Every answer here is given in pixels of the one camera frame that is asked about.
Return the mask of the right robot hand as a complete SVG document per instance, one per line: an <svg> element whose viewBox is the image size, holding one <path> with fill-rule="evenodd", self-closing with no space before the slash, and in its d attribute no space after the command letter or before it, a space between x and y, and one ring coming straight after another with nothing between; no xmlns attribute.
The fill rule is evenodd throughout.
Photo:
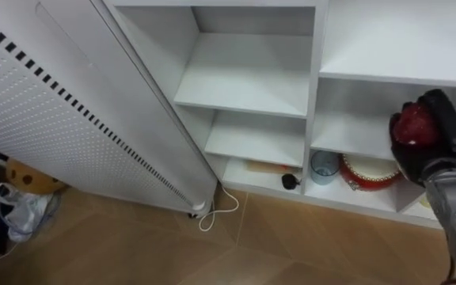
<svg viewBox="0 0 456 285"><path fill-rule="evenodd" d="M441 89L404 103L389 120L389 137L401 173L421 187L433 174L456 169L456 110Z"/></svg>

